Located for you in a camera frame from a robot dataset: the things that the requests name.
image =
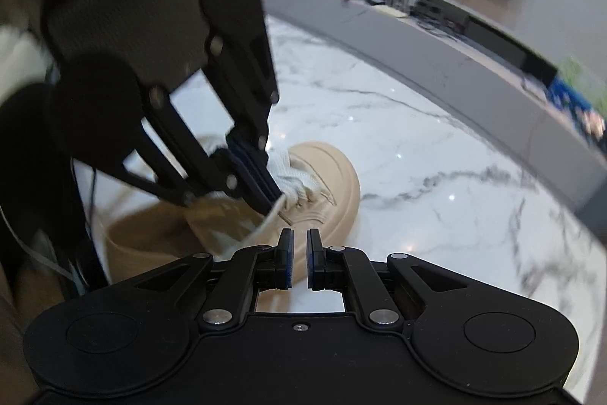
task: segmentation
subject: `white cable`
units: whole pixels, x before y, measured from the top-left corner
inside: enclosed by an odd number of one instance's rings
[[[39,263],[52,269],[53,271],[56,271],[59,275],[63,275],[69,281],[71,281],[71,282],[74,281],[74,277],[72,276],[72,274],[69,271],[67,271],[66,269],[63,269],[59,265],[55,264],[54,262],[52,262],[50,259],[44,257],[39,252],[36,252],[35,250],[29,248],[28,246],[26,246],[26,244],[22,240],[20,240],[19,236],[16,234],[16,232],[10,226],[10,223],[8,223],[6,215],[4,215],[4,210],[2,209],[2,205],[0,205],[0,215],[2,215],[2,220],[4,220],[4,223],[6,224],[8,231],[11,233],[14,240],[17,241],[17,244],[19,244],[19,246],[21,246],[21,249],[23,249],[27,254],[29,254],[32,258],[34,258]]]

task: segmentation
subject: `white shoelace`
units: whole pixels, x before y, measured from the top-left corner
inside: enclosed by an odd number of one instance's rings
[[[219,135],[201,136],[198,142],[207,154],[213,153],[217,148],[225,148],[225,139]],[[281,212],[287,211],[296,205],[314,202],[321,195],[328,195],[323,184],[319,183],[308,170],[305,162],[296,156],[289,155],[287,150],[268,150],[268,172],[282,191],[282,196],[275,203],[272,211],[263,219],[262,223],[254,228],[250,234],[241,241],[231,238],[222,232],[213,232],[219,250],[211,254],[220,259],[230,259],[232,255],[243,246],[258,244],[258,237],[263,235],[265,229]],[[211,193],[225,197],[222,192]]]
[[[198,141],[207,154],[226,147],[225,139],[219,135],[202,136]],[[268,172],[284,194],[281,209],[314,202],[320,195],[329,194],[310,172],[307,164],[296,156],[289,155],[288,150],[268,150]]]

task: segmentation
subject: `white marble floor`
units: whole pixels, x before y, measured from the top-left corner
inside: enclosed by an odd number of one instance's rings
[[[558,309],[580,337],[566,388],[583,400],[605,309],[603,247],[533,177],[426,98],[284,22],[268,19],[268,31],[281,93],[269,140],[327,141],[350,158],[362,201],[347,244],[378,261],[410,252]],[[202,76],[172,100],[195,134],[231,126]],[[98,188],[105,203],[116,184],[102,178]],[[343,306],[301,285],[291,310]]]

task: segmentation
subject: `cable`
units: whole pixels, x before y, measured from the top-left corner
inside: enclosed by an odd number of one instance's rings
[[[95,213],[95,188],[97,187],[97,169],[93,168],[93,181],[90,185],[89,218],[86,223],[89,227],[89,237],[93,238],[93,214]]]
[[[42,254],[40,254],[39,252],[36,252],[35,250],[31,249],[22,240],[20,240],[19,236],[16,234],[16,232],[10,226],[10,223],[8,223],[6,215],[4,214],[4,210],[2,209],[2,205],[0,205],[0,215],[2,215],[2,220],[4,220],[4,223],[7,226],[8,231],[13,236],[14,240],[17,241],[17,244],[19,244],[19,246],[21,247],[21,249],[23,249],[25,251],[25,253],[27,253],[29,256],[31,256],[32,258],[34,258],[40,264],[43,264],[44,266],[46,266],[46,267],[52,269],[53,271],[57,272],[59,275],[64,276],[69,281],[71,281],[71,282],[74,281],[74,277],[72,276],[72,274],[68,270],[60,267],[56,263],[52,262],[50,259],[48,259],[45,256],[43,256]]]
[[[440,39],[451,39],[455,42],[459,42],[459,39],[454,35],[450,34],[447,30],[451,30],[449,27],[443,25],[439,20],[435,20],[426,15],[421,15],[417,18],[417,25],[422,30],[426,30],[431,35]]]

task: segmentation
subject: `beige sneaker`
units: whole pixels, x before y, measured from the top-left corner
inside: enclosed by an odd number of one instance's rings
[[[295,284],[307,276],[309,229],[320,230],[325,246],[341,245],[350,234],[360,203],[358,176],[341,151],[321,142],[305,142],[288,151],[270,152],[268,170],[283,196],[262,223],[242,240],[210,232],[204,203],[187,209],[185,217],[202,245],[217,258],[229,258],[246,246],[276,246],[282,229],[293,229]],[[215,243],[208,241],[209,235]]]
[[[230,259],[242,247],[276,245],[281,230],[291,228],[293,283],[303,280],[308,229],[318,228],[326,246],[344,243],[360,203],[358,177],[341,151],[320,142],[271,150],[268,170],[283,196],[265,218],[242,200],[213,194],[189,208],[159,203],[114,223],[105,238],[110,279],[125,280],[201,247],[215,259]]]

